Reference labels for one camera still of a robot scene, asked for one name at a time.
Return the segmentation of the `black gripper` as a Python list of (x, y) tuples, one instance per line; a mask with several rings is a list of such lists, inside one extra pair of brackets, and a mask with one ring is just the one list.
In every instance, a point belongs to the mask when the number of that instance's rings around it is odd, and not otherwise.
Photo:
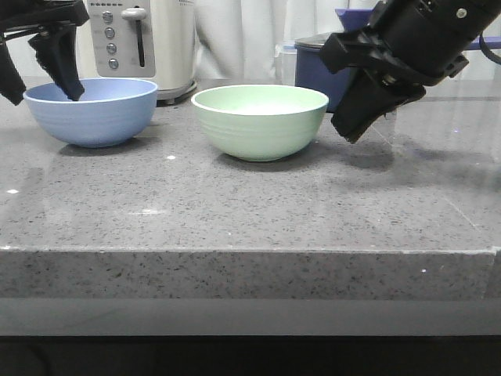
[[(1, 1), (1, 39), (35, 35), (28, 43), (41, 68), (70, 100), (85, 89), (79, 80), (75, 40), (77, 27), (89, 20), (83, 1)], [(26, 86), (6, 43), (1, 44), (1, 95), (13, 105), (23, 100)]]
[(469, 41), (453, 36), (437, 15), (438, 1), (380, 1), (369, 23), (354, 31), (332, 33), (320, 49), (329, 72), (356, 67), (331, 123), (356, 143), (379, 117), (455, 77), (469, 63)]

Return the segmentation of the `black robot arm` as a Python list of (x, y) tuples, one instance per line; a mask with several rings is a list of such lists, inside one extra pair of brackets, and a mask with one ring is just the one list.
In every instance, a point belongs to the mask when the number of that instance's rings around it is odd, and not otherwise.
[[(323, 65), (353, 69), (331, 120), (338, 134), (354, 143), (381, 115), (457, 75), (464, 50), (499, 14), (497, 1), (380, 1), (364, 27), (332, 33), (319, 52)], [(41, 68), (77, 101), (76, 30), (88, 18), (81, 1), (4, 1), (1, 40), (28, 36)]]

